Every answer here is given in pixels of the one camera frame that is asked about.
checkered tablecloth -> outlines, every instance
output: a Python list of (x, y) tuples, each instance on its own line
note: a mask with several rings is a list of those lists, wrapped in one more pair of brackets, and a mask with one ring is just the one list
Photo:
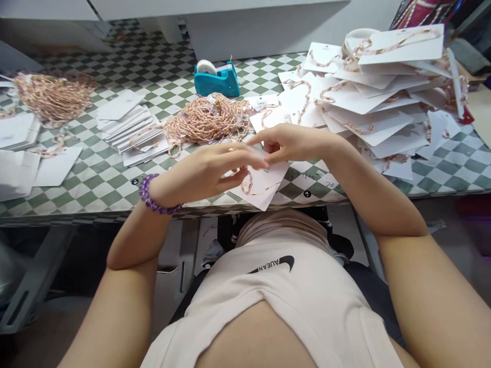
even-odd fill
[[(118, 21), (123, 41), (111, 44), (114, 53), (58, 55), (38, 59), (47, 68), (63, 72), (89, 73), (99, 88), (88, 109), (69, 124), (79, 141), (68, 146), (82, 147), (82, 153), (66, 180), (56, 188), (33, 188), (31, 195), (0, 203), (0, 226), (49, 225), (121, 221), (138, 202), (138, 183), (149, 173), (163, 173), (176, 163), (167, 154), (146, 164), (125, 168), (122, 156), (100, 138), (95, 110), (125, 89), (146, 94), (146, 105), (157, 118), (177, 113), (196, 98), (193, 72), (196, 64), (189, 42), (165, 43), (162, 35), (147, 37), (135, 20)], [(277, 74), (293, 70), (305, 53), (269, 56), (234, 62), (243, 97), (277, 94), (283, 91)], [(0, 96), (0, 106), (12, 101)], [(27, 111), (20, 106), (18, 112)], [(43, 130), (39, 141), (53, 145), (57, 130)], [(196, 149), (185, 146), (178, 159)], [(462, 131), (431, 160), (412, 160), (414, 179), (395, 179), (394, 184), (409, 197), (482, 193), (491, 191), (491, 151), (472, 126)], [(327, 168), (322, 161), (292, 162), (270, 209), (321, 205), (347, 200), (342, 189), (330, 189), (318, 182)], [(256, 210), (250, 204), (224, 193), (188, 204), (176, 217), (197, 218)]]

wall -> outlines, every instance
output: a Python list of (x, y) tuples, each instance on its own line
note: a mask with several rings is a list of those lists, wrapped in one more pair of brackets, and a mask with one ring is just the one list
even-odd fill
[(387, 30), (400, 1), (350, 2), (186, 15), (198, 59), (228, 60), (307, 51), (312, 41), (341, 45), (357, 28)]

hand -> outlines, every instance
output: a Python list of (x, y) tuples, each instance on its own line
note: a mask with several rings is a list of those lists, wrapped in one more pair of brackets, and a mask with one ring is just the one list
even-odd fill
[(325, 130), (293, 124), (278, 124), (252, 137), (247, 144), (264, 142), (264, 150), (270, 153), (266, 159), (270, 165), (281, 161), (307, 161), (318, 158), (329, 146), (344, 140)]
[[(247, 165), (256, 170), (269, 168), (245, 143), (200, 147), (150, 182), (150, 198), (169, 208), (213, 197), (239, 186), (247, 175), (242, 167)], [(222, 178), (230, 170), (236, 173)]]

tape roll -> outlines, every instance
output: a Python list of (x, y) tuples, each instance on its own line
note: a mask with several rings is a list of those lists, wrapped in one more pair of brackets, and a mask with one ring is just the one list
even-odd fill
[(198, 65), (196, 66), (196, 71), (198, 73), (208, 73), (216, 75), (215, 66), (208, 60), (200, 60)]

tape dispenser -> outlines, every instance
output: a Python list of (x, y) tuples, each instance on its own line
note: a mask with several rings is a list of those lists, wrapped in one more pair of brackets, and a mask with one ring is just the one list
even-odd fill
[(226, 97), (240, 96), (240, 87), (234, 65), (229, 61), (215, 68), (208, 60), (201, 60), (194, 68), (194, 87), (196, 93), (207, 96), (213, 92)]

